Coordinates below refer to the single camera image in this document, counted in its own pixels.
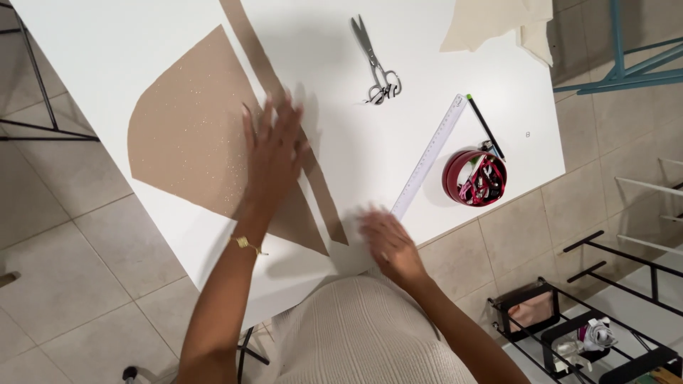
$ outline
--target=scissors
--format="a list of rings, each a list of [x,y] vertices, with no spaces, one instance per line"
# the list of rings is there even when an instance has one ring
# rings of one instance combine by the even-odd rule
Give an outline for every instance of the scissors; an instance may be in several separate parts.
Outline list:
[[[351,27],[353,28],[353,32],[356,34],[356,38],[361,43],[361,47],[363,47],[363,50],[367,55],[367,59],[370,61],[370,66],[372,67],[372,76],[375,78],[375,85],[371,86],[370,90],[367,92],[367,95],[370,98],[368,102],[371,102],[375,105],[379,105],[382,104],[382,102],[385,99],[385,96],[387,98],[392,98],[401,93],[401,79],[398,78],[396,72],[392,70],[384,71],[384,69],[382,69],[382,65],[380,64],[379,60],[377,60],[375,52],[372,50],[372,44],[370,44],[370,38],[367,36],[367,32],[365,30],[365,25],[363,24],[363,19],[361,18],[361,15],[358,15],[358,21],[361,23],[360,27],[356,23],[356,20],[351,18]],[[382,86],[382,84],[379,81],[379,78],[377,77],[377,70],[379,70],[379,73],[382,75],[382,78],[384,79],[384,82],[386,84],[384,87]],[[392,74],[396,77],[396,81],[398,82],[397,85],[392,84],[389,82],[389,80],[387,80],[388,74]]]

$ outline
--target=ruler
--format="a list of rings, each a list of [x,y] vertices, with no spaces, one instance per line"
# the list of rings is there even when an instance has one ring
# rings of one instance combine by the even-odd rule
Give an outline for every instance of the ruler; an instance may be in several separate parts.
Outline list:
[[[467,99],[463,95],[458,94],[448,108],[446,116],[441,120],[441,124],[439,124],[436,132],[434,132],[434,136],[432,136],[429,145],[427,145],[427,149],[425,149],[420,161],[410,175],[406,186],[403,187],[403,191],[401,191],[401,194],[398,196],[396,203],[391,209],[391,213],[396,216],[399,221],[403,219],[403,215],[406,214],[410,203],[415,199],[417,192],[420,190],[429,170],[432,169],[432,165],[436,161],[441,149],[443,149],[444,144],[446,144],[446,140],[448,140],[448,136],[451,135],[453,127],[456,125],[456,122],[458,122],[460,114],[465,109],[466,104]]]

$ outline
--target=knit sweater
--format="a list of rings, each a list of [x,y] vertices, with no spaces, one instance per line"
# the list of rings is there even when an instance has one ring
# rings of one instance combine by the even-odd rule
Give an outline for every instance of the knit sweater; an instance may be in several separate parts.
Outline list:
[[[438,329],[377,270],[273,318],[276,384],[476,383]]]

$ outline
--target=pencil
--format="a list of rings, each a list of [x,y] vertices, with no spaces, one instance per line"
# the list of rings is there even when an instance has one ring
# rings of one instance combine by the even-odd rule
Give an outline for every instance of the pencil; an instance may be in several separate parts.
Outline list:
[[[482,126],[484,126],[484,130],[486,131],[488,138],[491,140],[491,144],[493,145],[493,148],[496,150],[496,152],[498,152],[498,157],[500,157],[502,161],[505,161],[505,156],[503,155],[503,151],[501,151],[501,147],[498,145],[496,138],[493,137],[491,130],[488,129],[488,125],[486,125],[486,122],[484,121],[484,117],[482,116],[482,113],[479,112],[479,108],[477,108],[477,104],[474,102],[472,95],[467,94],[467,100],[469,100],[470,104],[472,104],[472,108],[474,109],[474,113],[477,114],[479,121],[482,123]]]

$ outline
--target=gold bracelet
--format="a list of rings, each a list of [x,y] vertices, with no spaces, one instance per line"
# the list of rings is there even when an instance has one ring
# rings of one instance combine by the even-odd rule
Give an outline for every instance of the gold bracelet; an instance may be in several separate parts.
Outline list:
[[[235,240],[237,242],[237,245],[239,245],[240,248],[246,248],[246,247],[252,247],[256,250],[257,255],[268,255],[267,253],[261,252],[261,247],[254,247],[253,245],[249,244],[249,240],[247,240],[246,236],[240,236],[240,237],[232,237],[230,236],[227,238],[227,241],[230,242],[231,240]]]

